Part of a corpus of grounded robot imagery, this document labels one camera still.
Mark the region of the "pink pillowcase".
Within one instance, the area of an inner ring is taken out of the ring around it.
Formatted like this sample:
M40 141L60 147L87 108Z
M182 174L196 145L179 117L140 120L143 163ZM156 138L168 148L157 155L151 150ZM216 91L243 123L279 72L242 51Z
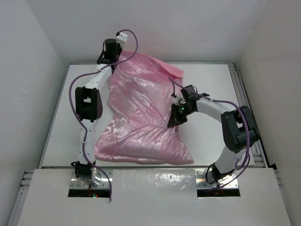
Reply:
M99 161L184 165L193 158L178 128L168 127L183 70L142 53L123 51L109 77L113 117L95 145Z

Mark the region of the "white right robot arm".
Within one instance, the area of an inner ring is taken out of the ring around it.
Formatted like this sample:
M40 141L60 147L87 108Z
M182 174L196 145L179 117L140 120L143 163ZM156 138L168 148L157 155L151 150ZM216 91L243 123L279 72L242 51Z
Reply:
M171 105L169 128L187 122L192 113L203 113L222 125L225 147L216 162L211 164L205 177L212 177L208 184L217 184L234 171L244 171L250 163L250 148L260 139L260 134L250 108L231 101L211 99L206 93L197 93L193 85L181 88L184 103Z

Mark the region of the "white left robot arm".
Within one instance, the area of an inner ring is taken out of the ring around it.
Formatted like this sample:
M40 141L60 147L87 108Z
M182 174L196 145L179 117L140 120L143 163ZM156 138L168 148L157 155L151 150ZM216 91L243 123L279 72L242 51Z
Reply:
M96 71L75 78L69 87L69 102L71 109L81 125L81 150L78 159L71 165L75 176L93 183L99 169L95 166L94 138L98 120L103 114L101 89L107 79L113 74L119 61L126 38L117 36L106 39L103 49L96 61Z

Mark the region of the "white front cover board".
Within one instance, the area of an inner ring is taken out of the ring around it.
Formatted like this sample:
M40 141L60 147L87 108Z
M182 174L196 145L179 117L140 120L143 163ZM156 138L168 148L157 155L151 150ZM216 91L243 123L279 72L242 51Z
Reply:
M34 171L20 226L288 226L272 169L247 169L239 197L197 196L195 173L114 170L112 198L68 196L71 169Z

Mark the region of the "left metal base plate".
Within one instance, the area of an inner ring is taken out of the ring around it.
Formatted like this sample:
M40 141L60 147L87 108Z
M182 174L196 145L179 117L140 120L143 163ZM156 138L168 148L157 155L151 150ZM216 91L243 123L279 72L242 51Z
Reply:
M81 179L80 177L76 177L75 170L72 171L71 180L70 180L70 189L82 189L87 190L89 186L92 189L110 189L110 182L112 182L112 171L107 172L107 178L101 171L98 169L92 170L91 179Z

